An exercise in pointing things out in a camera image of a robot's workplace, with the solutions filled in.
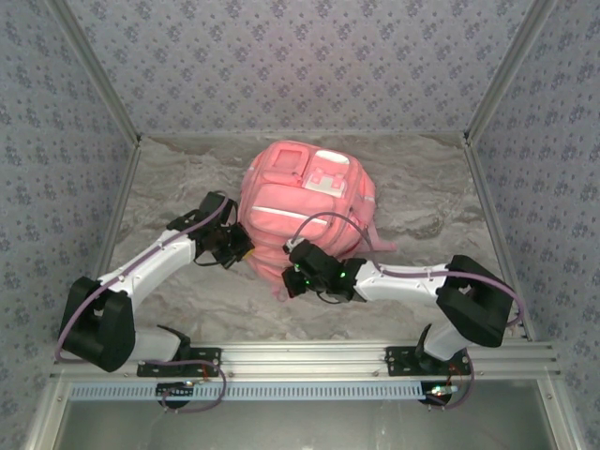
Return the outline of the pink student backpack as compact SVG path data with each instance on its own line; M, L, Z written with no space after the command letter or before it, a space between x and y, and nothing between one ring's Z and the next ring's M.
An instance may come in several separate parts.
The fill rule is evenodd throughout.
M256 156L241 186L238 220L255 247L247 259L278 300L286 300L282 246L299 236L339 259L394 251L375 225L376 188L353 156L316 145L278 141Z

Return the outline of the grey metal sheet panel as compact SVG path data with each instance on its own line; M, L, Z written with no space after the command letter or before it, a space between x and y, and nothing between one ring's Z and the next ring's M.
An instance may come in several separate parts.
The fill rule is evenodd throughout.
M589 450L562 387L478 381L453 410L415 400L227 400L167 413L101 383L52 382L22 450Z

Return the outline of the small black circuit board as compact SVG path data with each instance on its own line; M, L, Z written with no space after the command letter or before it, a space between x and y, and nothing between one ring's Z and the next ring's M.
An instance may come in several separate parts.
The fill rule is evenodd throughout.
M155 395L165 410L179 410L189 404L194 387L192 382L158 383Z
M419 402L431 408L445 409L458 392L458 387L451 383L422 382L421 387L425 397Z

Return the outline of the aluminium mounting rail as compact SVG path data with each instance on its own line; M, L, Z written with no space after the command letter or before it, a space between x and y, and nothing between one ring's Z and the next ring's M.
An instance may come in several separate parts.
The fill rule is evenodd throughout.
M220 367L234 382L388 379L384 350L404 341L265 341L217 343ZM499 348L468 350L476 380L555 379L564 375L553 346L509 338Z

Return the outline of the aluminium side rail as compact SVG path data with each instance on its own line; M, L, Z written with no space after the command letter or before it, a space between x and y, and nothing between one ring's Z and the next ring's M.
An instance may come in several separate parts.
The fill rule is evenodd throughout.
M479 155L467 138L463 138L462 141L475 189L487 222L491 242L502 273L502 278L509 286L516 290L519 299L524 301L525 296L519 285L516 269L503 234L501 222L493 203Z
M97 261L91 271L92 279L101 277L109 270L110 262L113 257L114 246L116 244L116 236L119 232L121 221L123 219L128 201L128 195L139 163L140 155L140 144L135 142L127 158L125 171L112 206L108 227L102 240L102 244L99 248Z

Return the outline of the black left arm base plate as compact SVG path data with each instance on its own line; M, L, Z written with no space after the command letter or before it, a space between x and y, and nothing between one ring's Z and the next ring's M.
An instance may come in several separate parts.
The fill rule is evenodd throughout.
M181 347L172 365L144 361L138 365L136 374L142 378L218 378L221 353L219 347Z

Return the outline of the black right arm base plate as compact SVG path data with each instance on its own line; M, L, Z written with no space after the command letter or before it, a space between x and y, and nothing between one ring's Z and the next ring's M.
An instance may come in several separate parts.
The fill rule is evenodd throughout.
M384 362L390 377L471 375L469 358L465 351L455 353L443 361L427 353L418 353L414 346L391 346L384 350Z

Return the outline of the aluminium frame post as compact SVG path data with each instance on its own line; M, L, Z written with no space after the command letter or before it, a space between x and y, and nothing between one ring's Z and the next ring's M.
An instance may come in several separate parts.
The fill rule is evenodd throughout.
M45 2L117 127L130 143L137 145L139 133L129 117L126 106L113 88L107 71L96 56L67 0L45 0Z
M465 143L470 147L474 147L481 138L557 3L558 0L531 1L505 56L495 70L485 94L464 131Z

